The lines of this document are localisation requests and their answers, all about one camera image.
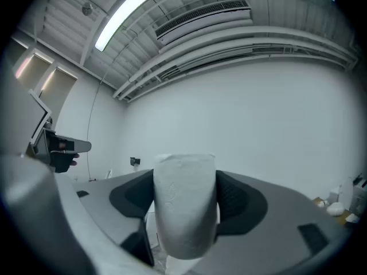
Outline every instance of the white wall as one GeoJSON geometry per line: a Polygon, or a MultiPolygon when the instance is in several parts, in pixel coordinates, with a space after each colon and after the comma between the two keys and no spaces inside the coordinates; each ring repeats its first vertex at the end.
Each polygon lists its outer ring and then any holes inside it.
{"type": "Polygon", "coordinates": [[[161,153],[212,152],[220,170],[325,196],[364,170],[365,113],[346,73],[260,62],[194,76],[132,102],[122,172],[161,153]]]}
{"type": "MultiPolygon", "coordinates": [[[[98,86],[98,81],[88,75],[77,79],[58,117],[58,134],[87,140],[89,115],[98,86]]],[[[92,179],[103,179],[109,169],[112,176],[122,174],[119,144],[125,107],[112,94],[113,90],[102,84],[93,106],[88,138],[92,143],[88,153],[92,179]]],[[[78,182],[88,180],[87,153],[81,153],[76,160],[78,165],[71,166],[66,174],[78,182]]]]}

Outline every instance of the vent grille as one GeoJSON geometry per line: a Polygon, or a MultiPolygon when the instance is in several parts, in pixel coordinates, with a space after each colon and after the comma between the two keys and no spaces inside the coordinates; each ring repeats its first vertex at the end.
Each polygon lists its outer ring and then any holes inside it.
{"type": "Polygon", "coordinates": [[[178,16],[177,18],[174,18],[170,20],[169,22],[165,23],[161,27],[159,27],[155,34],[157,37],[159,37],[161,34],[167,32],[170,29],[173,29],[174,27],[189,21],[193,18],[200,17],[202,15],[217,12],[217,11],[226,11],[226,10],[233,10],[233,9],[243,9],[243,8],[249,8],[246,0],[230,0],[230,1],[222,1],[222,2],[216,2],[210,5],[203,6],[201,8],[196,8],[192,11],[189,11],[183,15],[178,16]]]}

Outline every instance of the ceiling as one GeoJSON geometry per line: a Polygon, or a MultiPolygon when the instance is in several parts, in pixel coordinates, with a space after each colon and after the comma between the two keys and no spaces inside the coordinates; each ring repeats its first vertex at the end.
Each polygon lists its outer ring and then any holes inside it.
{"type": "MultiPolygon", "coordinates": [[[[344,56],[347,56],[347,51],[354,53],[353,29],[331,0],[246,0],[251,8],[252,26],[259,26],[261,29],[250,28],[251,32],[246,36],[242,32],[229,35],[227,39],[228,41],[234,38],[263,40],[243,42],[241,48],[230,50],[226,48],[224,51],[226,55],[222,57],[218,54],[223,50],[218,49],[214,53],[209,52],[204,60],[199,56],[195,60],[186,61],[176,59],[195,51],[195,47],[187,48],[172,57],[156,60],[162,57],[159,50],[164,45],[157,40],[155,30],[192,9],[226,0],[148,0],[124,22],[104,52],[100,52],[94,47],[95,42],[108,19],[123,1],[36,0],[24,15],[18,28],[99,80],[103,79],[114,89],[117,90],[124,85],[124,89],[115,92],[114,97],[118,96],[121,100],[128,101],[156,86],[173,81],[176,77],[182,78],[192,68],[208,66],[211,62],[218,64],[219,58],[235,56],[238,60],[241,55],[248,56],[246,54],[249,50],[252,52],[251,56],[283,54],[302,58],[324,57],[326,61],[335,61],[344,68],[350,68],[355,60],[350,54],[348,60],[344,60],[330,52],[325,53],[323,50],[305,45],[312,42],[313,46],[329,48],[344,56]],[[82,5],[88,1],[94,6],[93,13],[89,17],[81,12],[82,5]],[[289,31],[271,30],[269,26],[304,31],[319,36],[321,40],[310,39],[303,34],[289,31]],[[344,50],[337,50],[335,45],[330,47],[328,42],[336,43],[344,50]],[[174,60],[178,64],[169,65],[174,60]],[[148,64],[149,68],[144,68],[147,62],[152,61],[154,64],[148,64]]],[[[224,37],[220,35],[216,42],[226,40],[224,37]]],[[[207,47],[210,44],[212,42],[200,47],[207,47]]]]}

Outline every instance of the white frame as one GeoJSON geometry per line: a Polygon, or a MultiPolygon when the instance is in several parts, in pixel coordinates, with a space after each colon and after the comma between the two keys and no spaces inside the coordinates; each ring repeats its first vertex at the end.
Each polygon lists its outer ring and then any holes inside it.
{"type": "Polygon", "coordinates": [[[46,111],[46,115],[44,116],[44,118],[41,120],[40,124],[38,125],[33,137],[30,139],[30,143],[34,144],[43,128],[43,126],[45,125],[46,121],[48,120],[48,117],[50,117],[51,115],[51,110],[50,108],[48,108],[45,103],[43,103],[41,101],[41,99],[36,95],[36,93],[34,92],[34,90],[30,89],[28,91],[28,94],[30,94],[35,100],[36,102],[38,102],[38,104],[43,108],[43,110],[46,111]]]}

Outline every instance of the air vent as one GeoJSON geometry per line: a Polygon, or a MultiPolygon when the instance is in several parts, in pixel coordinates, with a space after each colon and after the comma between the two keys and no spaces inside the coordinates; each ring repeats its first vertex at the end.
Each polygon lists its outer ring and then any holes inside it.
{"type": "Polygon", "coordinates": [[[193,9],[189,12],[186,12],[182,15],[179,15],[172,20],[166,22],[164,25],[159,27],[155,34],[157,35],[157,38],[161,36],[164,33],[167,33],[168,31],[171,31],[172,29],[178,27],[179,25],[182,25],[184,23],[187,23],[188,21],[192,21],[194,19],[197,19],[199,17],[204,17],[207,15],[211,15],[214,13],[220,13],[225,12],[229,10],[240,10],[240,9],[249,9],[246,0],[226,0],[221,2],[215,2],[211,3],[205,6],[201,6],[199,8],[193,9]]]}

